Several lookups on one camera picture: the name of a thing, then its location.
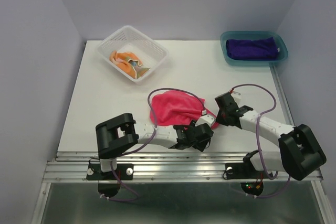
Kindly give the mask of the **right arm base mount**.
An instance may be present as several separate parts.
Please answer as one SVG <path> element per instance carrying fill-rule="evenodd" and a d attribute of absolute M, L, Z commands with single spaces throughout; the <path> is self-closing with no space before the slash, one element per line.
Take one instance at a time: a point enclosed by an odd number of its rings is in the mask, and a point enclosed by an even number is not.
<path fill-rule="evenodd" d="M 222 177 L 225 180 L 230 179 L 261 179 L 273 177 L 273 171 L 275 171 L 277 165 L 277 152 L 261 152 L 265 167 L 263 167 L 261 162 L 261 157 L 259 150 L 255 150 L 247 153 L 243 157 L 242 162 L 238 163 L 227 163 L 225 164 L 225 169 Z"/>

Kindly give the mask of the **pink towel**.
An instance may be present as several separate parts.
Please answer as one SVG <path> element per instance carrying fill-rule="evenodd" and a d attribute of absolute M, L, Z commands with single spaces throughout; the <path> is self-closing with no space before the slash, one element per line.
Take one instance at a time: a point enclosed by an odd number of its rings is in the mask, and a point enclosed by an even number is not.
<path fill-rule="evenodd" d="M 150 120 L 157 126 L 189 125 L 200 116 L 211 114 L 205 107 L 205 100 L 184 90 L 168 89 L 156 94 L 157 90 L 148 95 Z"/>

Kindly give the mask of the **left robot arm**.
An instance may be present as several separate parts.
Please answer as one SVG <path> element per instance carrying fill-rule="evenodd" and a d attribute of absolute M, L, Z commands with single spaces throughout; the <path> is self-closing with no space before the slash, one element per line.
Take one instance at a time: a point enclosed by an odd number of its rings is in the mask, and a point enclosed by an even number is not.
<path fill-rule="evenodd" d="M 137 123 L 131 113 L 124 113 L 96 126 L 99 173 L 106 179 L 117 172 L 117 157 L 126 154 L 133 146 L 144 148 L 149 144 L 168 149 L 194 148 L 203 152 L 213 136 L 211 127 L 215 117 L 202 115 L 190 125 L 155 126 Z"/>

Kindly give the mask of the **purple towel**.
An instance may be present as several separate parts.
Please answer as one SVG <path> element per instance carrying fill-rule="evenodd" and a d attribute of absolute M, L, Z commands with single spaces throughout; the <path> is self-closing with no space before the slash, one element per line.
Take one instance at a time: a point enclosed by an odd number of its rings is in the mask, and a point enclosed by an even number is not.
<path fill-rule="evenodd" d="M 279 51 L 273 37 L 259 40 L 226 41 L 226 50 L 234 60 L 275 60 Z"/>

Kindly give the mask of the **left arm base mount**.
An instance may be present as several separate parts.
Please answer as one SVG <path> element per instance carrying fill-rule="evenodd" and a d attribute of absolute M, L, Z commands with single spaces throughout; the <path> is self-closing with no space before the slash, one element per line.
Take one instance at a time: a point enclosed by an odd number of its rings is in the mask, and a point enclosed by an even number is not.
<path fill-rule="evenodd" d="M 86 180 L 132 180 L 134 166 L 133 164 L 118 164 L 116 159 L 103 159 L 102 161 L 95 157 L 89 159 L 86 172 Z"/>

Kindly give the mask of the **orange patterned towel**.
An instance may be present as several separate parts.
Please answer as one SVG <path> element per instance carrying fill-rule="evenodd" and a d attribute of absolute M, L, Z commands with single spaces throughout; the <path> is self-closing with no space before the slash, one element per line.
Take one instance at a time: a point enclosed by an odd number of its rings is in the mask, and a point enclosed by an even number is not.
<path fill-rule="evenodd" d="M 144 67 L 142 61 L 132 52 L 114 50 L 109 60 L 133 79 L 139 79 L 150 70 L 150 68 Z"/>

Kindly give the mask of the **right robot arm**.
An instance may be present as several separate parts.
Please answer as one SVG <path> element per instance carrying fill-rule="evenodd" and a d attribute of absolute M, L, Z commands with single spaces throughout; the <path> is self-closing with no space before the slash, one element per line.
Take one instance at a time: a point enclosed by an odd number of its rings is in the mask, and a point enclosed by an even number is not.
<path fill-rule="evenodd" d="M 226 179 L 254 179 L 260 174 L 285 172 L 295 180 L 303 180 L 327 162 L 327 157 L 313 131 L 305 124 L 292 126 L 269 119 L 249 106 L 239 107 L 231 93 L 215 98 L 219 112 L 217 123 L 252 132 L 278 147 L 277 151 L 260 148 L 246 154 L 241 163 L 225 166 Z"/>

